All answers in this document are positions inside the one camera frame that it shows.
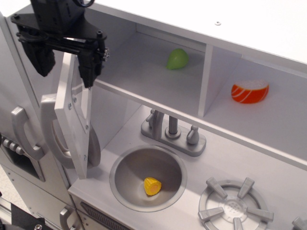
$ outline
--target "screw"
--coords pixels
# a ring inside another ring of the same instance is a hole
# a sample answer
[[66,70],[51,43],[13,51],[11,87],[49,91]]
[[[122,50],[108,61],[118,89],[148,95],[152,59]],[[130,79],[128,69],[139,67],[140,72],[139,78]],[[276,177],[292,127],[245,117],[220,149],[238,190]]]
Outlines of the screw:
[[98,37],[98,38],[101,38],[101,37],[102,37],[102,34],[103,34],[103,33],[102,33],[101,30],[98,30],[98,31],[97,31],[97,37]]
[[40,224],[36,224],[34,227],[34,230],[42,230],[43,226],[41,226]]

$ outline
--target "stove burner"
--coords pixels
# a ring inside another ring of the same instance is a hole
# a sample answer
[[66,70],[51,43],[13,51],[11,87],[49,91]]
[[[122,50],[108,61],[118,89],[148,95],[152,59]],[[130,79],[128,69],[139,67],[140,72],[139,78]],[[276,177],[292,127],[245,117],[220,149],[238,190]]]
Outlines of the stove burner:
[[274,213],[268,208],[252,187],[254,181],[246,178],[244,183],[225,180],[207,180],[207,188],[200,199],[198,216],[206,230],[265,230],[267,222],[273,221]]

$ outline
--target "sink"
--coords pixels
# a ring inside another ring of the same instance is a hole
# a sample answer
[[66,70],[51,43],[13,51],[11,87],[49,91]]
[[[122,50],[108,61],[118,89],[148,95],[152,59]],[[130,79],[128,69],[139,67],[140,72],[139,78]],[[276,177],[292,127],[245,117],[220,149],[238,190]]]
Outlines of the sink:
[[[158,194],[149,196],[145,193],[146,177],[162,183]],[[137,146],[124,152],[110,173],[110,186],[116,199],[140,212],[154,212],[171,206],[181,197],[186,184],[187,170],[181,158],[156,145]]]

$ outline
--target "faucet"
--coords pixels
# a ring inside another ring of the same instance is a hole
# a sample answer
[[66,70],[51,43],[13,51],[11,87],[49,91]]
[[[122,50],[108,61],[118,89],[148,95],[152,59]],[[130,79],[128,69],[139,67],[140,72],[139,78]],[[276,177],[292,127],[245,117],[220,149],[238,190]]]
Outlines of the faucet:
[[154,140],[159,140],[162,135],[162,123],[163,123],[164,113],[152,109],[150,115],[146,118],[149,123],[149,127],[152,130],[152,138]]
[[192,126],[189,130],[178,126],[178,119],[175,117],[169,116],[168,124],[163,118],[164,113],[152,109],[142,123],[141,133],[190,156],[201,155],[206,146],[206,138],[198,133],[198,127]]

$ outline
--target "floor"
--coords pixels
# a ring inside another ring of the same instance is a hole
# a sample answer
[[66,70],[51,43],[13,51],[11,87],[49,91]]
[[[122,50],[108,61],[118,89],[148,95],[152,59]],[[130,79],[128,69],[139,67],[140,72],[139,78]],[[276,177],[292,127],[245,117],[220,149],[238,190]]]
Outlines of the floor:
[[2,193],[1,198],[15,204],[22,210],[29,212],[27,206],[19,196],[18,192],[14,188],[13,184],[11,183],[11,181],[9,180],[9,178],[7,177],[5,171],[1,166],[0,166],[0,191]]

